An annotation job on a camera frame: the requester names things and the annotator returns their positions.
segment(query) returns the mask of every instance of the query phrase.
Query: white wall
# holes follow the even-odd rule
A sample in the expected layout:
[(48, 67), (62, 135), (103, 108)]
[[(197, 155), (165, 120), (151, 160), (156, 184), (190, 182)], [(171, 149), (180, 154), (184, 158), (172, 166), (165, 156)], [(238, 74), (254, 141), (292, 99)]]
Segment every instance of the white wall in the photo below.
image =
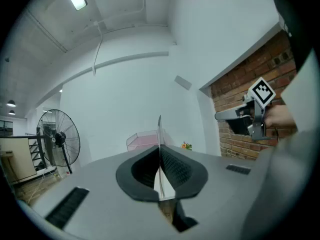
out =
[(278, 22), (273, 0), (171, 0), (169, 27), (188, 61), (180, 75), (207, 86), (278, 32)]
[(0, 116), (0, 120), (13, 122), (13, 136), (26, 136), (27, 120), (25, 118)]
[[(64, 83), (91, 71), (100, 37), (94, 38), (52, 63), (45, 71), (40, 86), (35, 86), (28, 99), (27, 112), (57, 93)], [(140, 26), (103, 35), (95, 67), (136, 58), (168, 55), (173, 39), (167, 27)]]
[(168, 57), (143, 58), (64, 84), (60, 109), (80, 134), (81, 166), (126, 152), (126, 140), (137, 132), (156, 130), (159, 115), (173, 145), (185, 141), (194, 151), (206, 152), (197, 96), (174, 82), (173, 72)]

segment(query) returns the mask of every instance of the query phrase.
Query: brick wall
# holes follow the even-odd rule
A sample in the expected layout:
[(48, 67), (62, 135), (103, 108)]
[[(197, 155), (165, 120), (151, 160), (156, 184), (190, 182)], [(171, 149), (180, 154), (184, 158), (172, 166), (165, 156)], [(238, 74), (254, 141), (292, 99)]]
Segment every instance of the brick wall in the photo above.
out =
[[(286, 33), (281, 31), (211, 85), (215, 111), (241, 105), (243, 95), (259, 77), (263, 77), (276, 92), (272, 105), (284, 105), (280, 94), (296, 74), (289, 40)], [(218, 127), (221, 155), (225, 157), (255, 160), (259, 151), (278, 143), (277, 139), (253, 141), (250, 136), (234, 134), (225, 121), (218, 121)], [(281, 139), (291, 135), (296, 129), (277, 128), (277, 131)], [(266, 135), (277, 136), (274, 128), (267, 129)]]

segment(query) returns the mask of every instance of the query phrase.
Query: white pipe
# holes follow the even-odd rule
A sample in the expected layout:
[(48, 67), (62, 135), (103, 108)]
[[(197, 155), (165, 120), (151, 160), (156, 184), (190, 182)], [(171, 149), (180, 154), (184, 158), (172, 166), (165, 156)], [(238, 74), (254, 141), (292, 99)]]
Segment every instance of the white pipe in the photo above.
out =
[(95, 54), (94, 54), (94, 57), (93, 57), (93, 63), (92, 63), (92, 72), (93, 72), (93, 75), (95, 76), (96, 75), (95, 64), (96, 64), (98, 52), (99, 52), (103, 37), (102, 37), (102, 33), (101, 33), (101, 30), (100, 30), (100, 27), (99, 27), (99, 23), (94, 22), (94, 24), (97, 26), (97, 28), (99, 30), (99, 33), (100, 33), (100, 37), (101, 37), (101, 40), (100, 40), (100, 42), (99, 42), (99, 44), (98, 44), (98, 46), (97, 46), (97, 48), (95, 50)]
[[(118, 18), (118, 17), (123, 17), (123, 16), (126, 16), (126, 15), (138, 14), (138, 13), (141, 13), (145, 8), (146, 8), (146, 0), (143, 0), (143, 5), (142, 5), (142, 8), (140, 10), (129, 11), (129, 12), (122, 13), (122, 14), (112, 15), (112, 16), (110, 16), (108, 18), (105, 18), (105, 19), (102, 19), (102, 20), (98, 21), (97, 23), (99, 24), (101, 22), (106, 22), (106, 21), (109, 21), (111, 19)], [(89, 28), (92, 28), (93, 26), (95, 26), (95, 24), (87, 26), (86, 28), (82, 29), (81, 31), (77, 32), (76, 34), (79, 35), (80, 33), (86, 31)]]
[(94, 57), (93, 57), (93, 63), (92, 63), (92, 67), (91, 67), (94, 76), (96, 75), (95, 64), (96, 64), (98, 52), (99, 52), (99, 49), (100, 49), (100, 46), (101, 46), (101, 43), (102, 43), (102, 40), (103, 40), (103, 36), (102, 36), (101, 30), (100, 30), (100, 27), (99, 27), (99, 23), (104, 22), (104, 21), (106, 21), (106, 20), (110, 20), (110, 19), (112, 19), (112, 18), (116, 18), (116, 17), (120, 17), (120, 16), (122, 17), (123, 15), (130, 15), (130, 14), (140, 13), (140, 12), (142, 12), (142, 11), (145, 9), (145, 7), (146, 7), (146, 0), (143, 0), (143, 5), (142, 5), (142, 8), (141, 8), (140, 10), (132, 11), (132, 12), (128, 12), (128, 13), (123, 13), (123, 14), (121, 14), (121, 15), (114, 15), (114, 16), (109, 17), (108, 19), (103, 19), (103, 20), (98, 21), (98, 22), (95, 21), (95, 22), (93, 23), (93, 26), (97, 26), (97, 28), (98, 28), (98, 30), (99, 30), (99, 33), (100, 33), (100, 37), (101, 37), (101, 40), (100, 40), (100, 42), (99, 42), (99, 44), (98, 44), (98, 46), (97, 46), (97, 48), (96, 48), (96, 50), (95, 50), (95, 54), (94, 54)]

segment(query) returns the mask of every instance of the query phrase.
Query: small plant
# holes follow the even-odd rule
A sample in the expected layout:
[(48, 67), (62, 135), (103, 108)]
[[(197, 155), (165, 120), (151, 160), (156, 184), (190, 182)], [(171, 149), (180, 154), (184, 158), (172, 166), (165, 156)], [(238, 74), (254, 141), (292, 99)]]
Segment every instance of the small plant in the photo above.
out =
[(185, 150), (192, 150), (192, 145), (186, 142), (183, 142), (183, 144), (181, 145), (181, 148)]

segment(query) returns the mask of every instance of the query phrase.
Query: floor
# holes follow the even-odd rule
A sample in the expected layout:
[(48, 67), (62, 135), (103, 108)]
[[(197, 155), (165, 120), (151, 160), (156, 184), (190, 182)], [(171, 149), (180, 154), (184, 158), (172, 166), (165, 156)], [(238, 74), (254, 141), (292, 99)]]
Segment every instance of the floor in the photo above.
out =
[(13, 188), (17, 199), (25, 201), (29, 206), (32, 206), (41, 195), (61, 180), (62, 178), (59, 176), (58, 170), (56, 170), (53, 174), (45, 175), (43, 181), (42, 177), (40, 177), (20, 185), (14, 185)]

